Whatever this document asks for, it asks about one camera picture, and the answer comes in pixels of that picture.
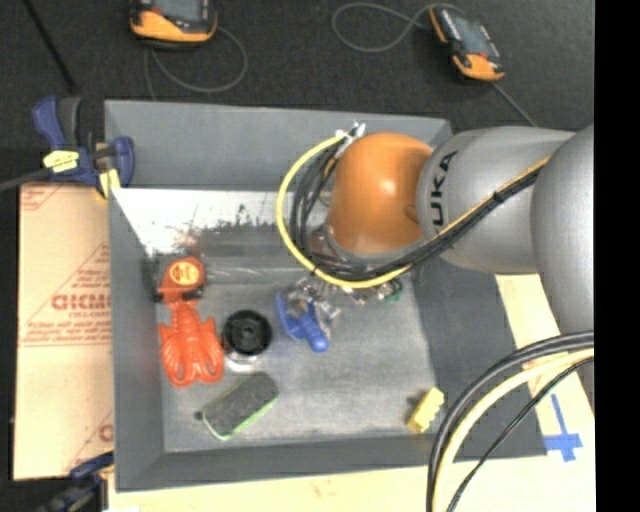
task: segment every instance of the blue tape cross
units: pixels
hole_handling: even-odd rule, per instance
[[[576,455],[573,450],[576,448],[582,448],[583,444],[582,441],[580,441],[580,436],[578,434],[569,434],[567,432],[567,426],[564,423],[564,418],[560,411],[558,397],[555,394],[551,395],[551,402],[553,403],[553,408],[556,411],[556,417],[558,418],[560,431],[562,433],[552,436],[543,436],[547,451],[559,450],[564,462],[576,460]]]

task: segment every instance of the black cable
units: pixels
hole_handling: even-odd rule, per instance
[[[522,107],[520,107],[520,105],[518,105],[515,100],[509,96],[506,91],[500,87],[497,83],[495,82],[489,82],[489,84],[496,90],[498,91],[498,93],[507,101],[507,103],[509,103],[509,105],[511,105],[517,112],[518,114],[520,114],[525,121],[527,121],[527,123],[529,123],[531,126],[533,126],[534,128],[537,128],[538,125],[536,124],[536,122],[531,119],[531,117],[529,116],[529,114],[527,114]]]
[[[249,57],[247,56],[247,51],[245,50],[242,42],[236,36],[234,36],[231,32],[229,32],[223,27],[218,27],[217,30],[219,30],[221,33],[223,33],[225,36],[231,39],[231,41],[238,47],[238,49],[240,50],[240,53],[242,54],[242,69],[240,70],[238,75],[230,82],[226,84],[214,86],[214,87],[201,87],[198,85],[193,85],[188,82],[185,82],[184,80],[181,80],[180,78],[175,76],[173,73],[171,73],[171,71],[169,71],[167,67],[162,63],[162,61],[158,57],[157,52],[153,48],[147,48],[147,50],[144,52],[144,55],[143,55],[144,79],[147,84],[147,90],[149,91],[149,96],[151,96],[153,100],[156,100],[157,96],[156,96],[155,90],[153,89],[153,85],[151,83],[151,75],[149,73],[149,56],[153,58],[153,61],[155,62],[156,66],[158,66],[158,69],[160,69],[160,71],[164,76],[166,76],[169,80],[171,80],[174,84],[178,85],[179,87],[182,87],[183,89],[186,89],[191,92],[201,93],[201,94],[220,93],[220,92],[228,91],[229,89],[235,87],[242,81],[242,79],[247,74],[247,71],[249,70]]]
[[[475,395],[491,380],[506,371],[522,364],[528,363],[539,357],[558,354],[559,352],[575,351],[592,348],[594,345],[593,331],[571,333],[555,336],[546,340],[533,343],[518,349],[499,360],[491,368],[485,371],[478,379],[471,383],[449,408],[433,441],[431,455],[429,457],[429,472],[427,475],[427,512],[433,512],[433,490],[438,478],[439,466],[444,448],[449,439],[449,433],[461,419],[464,411],[473,401]]]
[[[507,428],[505,428],[502,431],[500,436],[498,436],[498,438],[491,444],[489,449],[478,460],[478,463],[474,466],[474,468],[469,472],[469,474],[465,477],[462,483],[458,486],[458,488],[456,489],[456,492],[451,498],[451,501],[449,502],[449,505],[447,507],[447,512],[453,512],[456,509],[460,501],[460,498],[462,498],[462,494],[464,493],[465,489],[467,488],[467,486],[469,485],[469,483],[471,482],[475,474],[478,472],[478,470],[489,459],[489,457],[502,445],[502,443],[504,443],[507,440],[507,438],[511,435],[511,433],[516,428],[518,428],[518,426],[529,415],[529,413],[533,410],[533,408],[536,405],[538,405],[540,401],[542,401],[542,399],[545,396],[547,396],[555,386],[558,385],[558,383],[566,379],[569,375],[574,373],[578,368],[581,368],[586,364],[593,363],[593,361],[594,361],[594,358],[590,357],[588,359],[585,359],[584,361],[579,361],[574,365],[570,366],[569,368],[565,369],[564,371],[560,372],[538,392],[535,398],[530,400],[529,403],[522,408],[522,410],[518,413],[518,415],[507,426]]]
[[[53,57],[53,60],[56,61],[56,64],[58,65],[58,69],[60,70],[60,73],[62,73],[62,76],[64,77],[64,81],[67,83],[67,90],[69,91],[69,94],[71,94],[72,96],[75,96],[80,91],[80,87],[71,76],[71,73],[69,72],[67,65],[64,63],[64,60],[62,60],[60,53],[58,53],[58,49],[56,48],[56,45],[51,39],[49,32],[47,32],[47,29],[45,28],[44,23],[42,23],[40,16],[38,16],[38,12],[33,7],[31,0],[22,0],[22,4],[29,11],[29,15],[31,16],[33,23],[38,29],[40,36],[44,40],[44,43],[47,46],[47,49],[49,50],[49,53]]]

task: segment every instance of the blue plastic object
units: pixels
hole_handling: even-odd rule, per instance
[[[78,153],[78,165],[74,169],[54,173],[49,170],[50,181],[75,181],[96,187],[104,194],[100,183],[101,171],[94,166],[89,149],[77,144],[75,140],[75,124],[77,109],[80,105],[78,98],[67,98],[64,105],[65,114],[70,119],[59,118],[59,102],[56,96],[47,96],[40,100],[32,109],[33,122],[37,132],[47,139],[52,151],[57,149],[73,150]],[[116,170],[122,186],[131,182],[135,168],[133,141],[129,137],[118,137],[110,146],[116,158]]]
[[[282,326],[289,336],[295,340],[307,340],[314,352],[324,352],[329,348],[329,340],[318,325],[313,302],[307,303],[307,310],[296,317],[288,313],[287,300],[278,293],[276,308]]]

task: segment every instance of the blue clamp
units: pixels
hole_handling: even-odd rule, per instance
[[[66,490],[55,495],[48,503],[41,505],[36,512],[72,512],[80,510],[96,493],[104,480],[99,471],[114,463],[113,452],[98,455],[69,472],[69,478],[75,482]]]
[[[307,340],[314,352],[324,352],[329,348],[329,340],[320,328],[313,302],[306,302],[306,308],[290,308],[287,299],[276,294],[276,308],[285,332],[295,340]]]
[[[97,169],[94,162],[105,156],[113,156],[120,184],[127,186],[135,168],[132,139],[117,137],[106,149],[99,151],[78,145],[75,132],[80,102],[81,99],[77,96],[63,98],[60,101],[56,96],[47,96],[32,109],[36,130],[47,139],[51,151],[66,150],[78,153],[78,159],[72,168],[63,171],[48,169],[48,179],[56,182],[87,183],[104,195],[105,191],[100,181],[103,171]]]

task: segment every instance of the black floor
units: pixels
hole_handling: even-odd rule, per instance
[[[127,25],[125,0],[31,0],[79,86],[80,127],[103,136],[105,98],[148,98],[144,49]],[[285,106],[448,119],[455,132],[526,124],[496,90],[458,80],[433,33],[411,30],[393,50],[362,54],[333,34],[331,14],[345,2],[217,0],[221,26],[246,47],[249,69],[234,88],[187,93],[151,66],[161,100]],[[576,131],[594,122],[595,0],[454,0],[479,16],[501,50],[499,85],[541,127]],[[425,3],[384,5],[413,15]],[[67,84],[22,0],[2,2],[0,16],[0,181],[38,167],[44,141],[30,110],[42,97],[68,94]],[[373,11],[346,12],[342,32],[361,45],[392,40],[404,27]],[[232,80],[242,59],[220,33],[205,49],[163,55],[183,80],[215,86]],[[16,193],[0,193],[0,510],[30,510],[63,482],[10,482],[15,379]]]

